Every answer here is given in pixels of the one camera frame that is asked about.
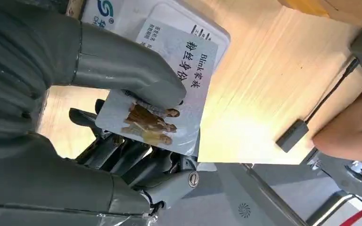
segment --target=red wire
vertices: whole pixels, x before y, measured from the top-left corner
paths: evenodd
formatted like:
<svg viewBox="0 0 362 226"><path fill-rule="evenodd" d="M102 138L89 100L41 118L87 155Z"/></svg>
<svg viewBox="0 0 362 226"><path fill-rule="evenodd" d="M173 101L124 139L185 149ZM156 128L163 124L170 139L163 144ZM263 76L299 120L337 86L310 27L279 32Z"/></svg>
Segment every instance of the red wire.
<svg viewBox="0 0 362 226"><path fill-rule="evenodd" d="M342 223L340 226L352 226L356 221L362 218L362 210L353 216L351 216L347 221Z"/></svg>

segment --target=screw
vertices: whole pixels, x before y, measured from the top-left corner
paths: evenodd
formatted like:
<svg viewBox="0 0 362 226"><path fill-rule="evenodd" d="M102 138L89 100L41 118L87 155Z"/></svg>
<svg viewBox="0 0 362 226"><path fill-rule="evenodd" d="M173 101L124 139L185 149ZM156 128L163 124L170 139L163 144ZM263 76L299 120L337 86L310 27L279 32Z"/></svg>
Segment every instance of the screw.
<svg viewBox="0 0 362 226"><path fill-rule="evenodd" d="M189 186L195 188L199 183L199 175L198 173L191 172L188 177Z"/></svg>

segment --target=card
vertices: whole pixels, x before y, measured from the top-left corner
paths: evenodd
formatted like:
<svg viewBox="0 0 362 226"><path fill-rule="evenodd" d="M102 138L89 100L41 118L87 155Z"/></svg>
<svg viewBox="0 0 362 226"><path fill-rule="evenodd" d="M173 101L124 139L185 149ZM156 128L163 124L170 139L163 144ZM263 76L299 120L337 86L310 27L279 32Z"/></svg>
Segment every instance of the card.
<svg viewBox="0 0 362 226"><path fill-rule="evenodd" d="M191 155L195 148L217 45L148 18L136 42L159 53L187 90L183 102L161 109L127 90L112 90L96 125L163 149Z"/></svg>

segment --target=logo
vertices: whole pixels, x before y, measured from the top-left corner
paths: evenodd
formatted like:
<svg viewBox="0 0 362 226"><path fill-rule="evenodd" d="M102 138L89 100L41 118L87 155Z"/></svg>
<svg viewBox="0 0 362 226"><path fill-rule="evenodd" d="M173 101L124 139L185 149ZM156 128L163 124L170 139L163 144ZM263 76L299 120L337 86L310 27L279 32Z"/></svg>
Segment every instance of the logo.
<svg viewBox="0 0 362 226"><path fill-rule="evenodd" d="M246 203L241 203L238 206L238 212L243 218L248 218L250 216L250 207Z"/></svg>
<svg viewBox="0 0 362 226"><path fill-rule="evenodd" d="M102 16L112 16L113 17L113 6L112 3L108 0L98 0L98 9Z"/></svg>

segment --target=wooden table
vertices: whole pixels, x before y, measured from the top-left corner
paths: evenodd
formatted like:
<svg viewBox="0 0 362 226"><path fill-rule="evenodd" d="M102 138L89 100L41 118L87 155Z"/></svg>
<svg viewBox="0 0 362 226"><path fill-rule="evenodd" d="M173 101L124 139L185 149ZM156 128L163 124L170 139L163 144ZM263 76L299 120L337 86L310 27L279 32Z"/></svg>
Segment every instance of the wooden table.
<svg viewBox="0 0 362 226"><path fill-rule="evenodd" d="M275 140L296 119L304 119L335 84L359 28L305 15L277 0L187 2L231 34L231 45L210 84L199 161L299 164L313 147L311 136L361 93L362 69L343 82L289 153ZM51 88L40 133L61 156L77 156L93 135L73 125L68 110L93 112L96 98L106 95L106 90Z"/></svg>

